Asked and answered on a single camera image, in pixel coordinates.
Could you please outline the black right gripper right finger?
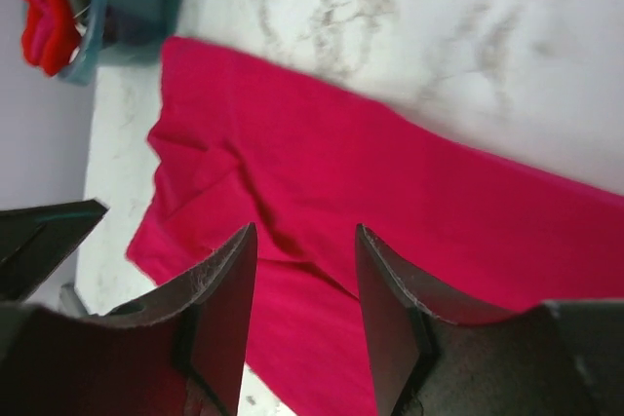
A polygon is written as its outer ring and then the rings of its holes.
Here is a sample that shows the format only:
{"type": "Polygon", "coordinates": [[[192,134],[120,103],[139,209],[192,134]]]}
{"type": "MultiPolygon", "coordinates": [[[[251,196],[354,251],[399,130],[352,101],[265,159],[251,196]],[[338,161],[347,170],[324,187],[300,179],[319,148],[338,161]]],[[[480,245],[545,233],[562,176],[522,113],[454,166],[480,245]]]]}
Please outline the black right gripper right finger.
{"type": "Polygon", "coordinates": [[[506,310],[410,264],[365,226],[356,263],[379,414],[622,413],[621,301],[506,310]]]}

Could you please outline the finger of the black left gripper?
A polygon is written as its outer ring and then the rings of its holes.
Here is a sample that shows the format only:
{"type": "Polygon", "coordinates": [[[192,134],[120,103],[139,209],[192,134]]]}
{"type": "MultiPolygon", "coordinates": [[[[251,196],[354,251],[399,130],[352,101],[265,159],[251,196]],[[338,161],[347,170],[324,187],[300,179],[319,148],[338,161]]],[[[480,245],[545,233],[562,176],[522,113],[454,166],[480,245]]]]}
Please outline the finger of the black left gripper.
{"type": "Polygon", "coordinates": [[[92,199],[1,212],[1,299],[26,300],[101,222],[92,199]]]}

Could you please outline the magenta t shirt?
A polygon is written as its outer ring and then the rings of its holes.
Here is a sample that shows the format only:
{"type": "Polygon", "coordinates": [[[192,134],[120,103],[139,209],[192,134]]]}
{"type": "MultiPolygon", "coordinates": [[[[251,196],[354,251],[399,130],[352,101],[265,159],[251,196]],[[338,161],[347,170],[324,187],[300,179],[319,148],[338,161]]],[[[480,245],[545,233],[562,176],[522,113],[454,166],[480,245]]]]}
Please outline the magenta t shirt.
{"type": "Polygon", "coordinates": [[[375,411],[355,230],[522,310],[623,294],[620,196],[449,141],[384,104],[198,40],[162,49],[155,192],[128,257],[163,284],[254,223],[247,361],[299,415],[375,411]]]}

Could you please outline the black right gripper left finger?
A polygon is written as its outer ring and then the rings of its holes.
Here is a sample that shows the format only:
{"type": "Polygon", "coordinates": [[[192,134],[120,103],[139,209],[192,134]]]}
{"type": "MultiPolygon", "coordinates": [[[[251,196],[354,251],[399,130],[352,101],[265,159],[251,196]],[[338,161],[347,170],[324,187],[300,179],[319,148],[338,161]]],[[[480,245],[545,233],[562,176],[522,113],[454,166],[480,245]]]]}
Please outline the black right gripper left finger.
{"type": "Polygon", "coordinates": [[[241,228],[173,280],[105,316],[1,307],[5,415],[233,415],[257,262],[241,228]]]}

